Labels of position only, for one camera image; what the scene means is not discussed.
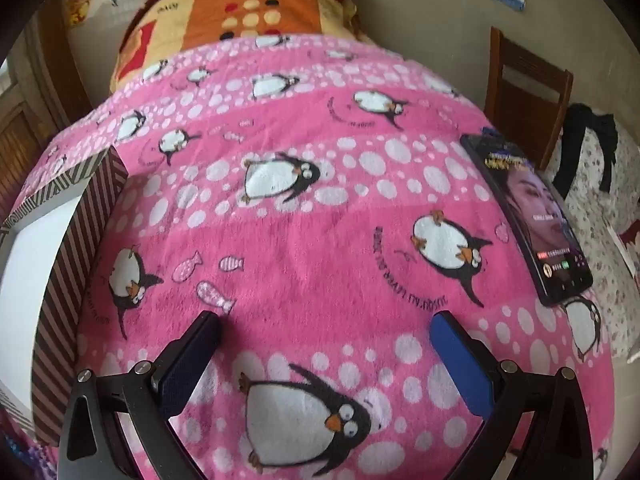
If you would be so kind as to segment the black smartphone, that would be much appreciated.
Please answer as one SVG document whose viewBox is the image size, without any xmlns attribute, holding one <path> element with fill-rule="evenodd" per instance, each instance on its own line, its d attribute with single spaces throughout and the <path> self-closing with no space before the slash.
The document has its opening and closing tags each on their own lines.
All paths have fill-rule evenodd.
<svg viewBox="0 0 640 480">
<path fill-rule="evenodd" d="M 460 144 L 508 220 L 540 302 L 553 307 L 582 296 L 593 284 L 587 258 L 534 164 L 500 136 L 464 134 Z"/>
</svg>

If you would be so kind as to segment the striped cardboard tray box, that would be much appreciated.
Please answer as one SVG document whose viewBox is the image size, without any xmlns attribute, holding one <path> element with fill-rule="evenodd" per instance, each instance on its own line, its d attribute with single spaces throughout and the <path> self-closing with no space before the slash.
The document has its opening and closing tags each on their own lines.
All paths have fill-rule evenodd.
<svg viewBox="0 0 640 480">
<path fill-rule="evenodd" d="M 38 188 L 1 227 L 1 404 L 45 445 L 60 442 L 85 290 L 127 178 L 107 148 Z"/>
</svg>

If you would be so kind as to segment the floral bed sheet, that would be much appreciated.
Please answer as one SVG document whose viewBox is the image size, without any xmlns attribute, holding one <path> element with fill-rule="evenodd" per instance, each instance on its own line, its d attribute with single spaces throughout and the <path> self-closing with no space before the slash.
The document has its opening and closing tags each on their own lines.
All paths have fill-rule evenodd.
<svg viewBox="0 0 640 480">
<path fill-rule="evenodd" d="M 588 129 L 562 205 L 587 256 L 613 356 L 631 363 L 639 357 L 639 241 L 625 248 L 623 232 L 639 220 L 639 145 L 621 124 L 615 128 L 610 189 L 600 189 L 604 155 Z"/>
</svg>

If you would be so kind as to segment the pink penguin bedspread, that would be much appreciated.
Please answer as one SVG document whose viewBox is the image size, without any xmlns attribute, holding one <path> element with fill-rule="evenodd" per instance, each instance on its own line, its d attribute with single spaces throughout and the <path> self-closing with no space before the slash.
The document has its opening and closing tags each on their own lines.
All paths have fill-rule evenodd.
<svg viewBox="0 0 640 480">
<path fill-rule="evenodd" d="M 428 340 L 441 310 L 526 372 L 574 370 L 608 474 L 611 341 L 592 292 L 539 300 L 461 144 L 488 119 L 428 68 L 356 40 L 224 34 L 154 62 L 55 136 L 22 195 L 110 148 L 128 178 L 79 313 L 49 316 L 37 438 L 81 366 L 154 359 L 203 310 L 218 351 L 172 423 L 214 479 L 441 479 L 480 426 Z"/>
</svg>

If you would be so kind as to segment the brown wooden chair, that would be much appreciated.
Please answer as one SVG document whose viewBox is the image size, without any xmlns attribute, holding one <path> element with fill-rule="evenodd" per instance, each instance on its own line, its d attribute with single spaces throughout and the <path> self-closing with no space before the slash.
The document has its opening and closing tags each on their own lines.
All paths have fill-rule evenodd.
<svg viewBox="0 0 640 480">
<path fill-rule="evenodd" d="M 564 122 L 574 75 L 490 30 L 485 115 L 535 167 L 550 162 Z"/>
</svg>

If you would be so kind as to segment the orange yellow patterned blanket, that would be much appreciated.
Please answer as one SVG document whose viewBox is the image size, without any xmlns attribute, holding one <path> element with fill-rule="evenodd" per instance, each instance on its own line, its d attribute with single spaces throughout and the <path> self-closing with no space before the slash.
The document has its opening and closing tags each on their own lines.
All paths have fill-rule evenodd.
<svg viewBox="0 0 640 480">
<path fill-rule="evenodd" d="M 285 34 L 370 40 L 352 0 L 146 0 L 122 38 L 110 91 L 184 50 Z"/>
</svg>

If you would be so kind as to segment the gold wall decoration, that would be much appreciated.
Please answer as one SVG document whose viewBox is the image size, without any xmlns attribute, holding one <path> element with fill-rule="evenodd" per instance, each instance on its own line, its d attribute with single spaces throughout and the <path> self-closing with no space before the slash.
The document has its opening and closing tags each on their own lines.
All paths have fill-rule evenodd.
<svg viewBox="0 0 640 480">
<path fill-rule="evenodd" d="M 88 18 L 92 0 L 66 0 L 66 25 L 75 28 Z"/>
</svg>

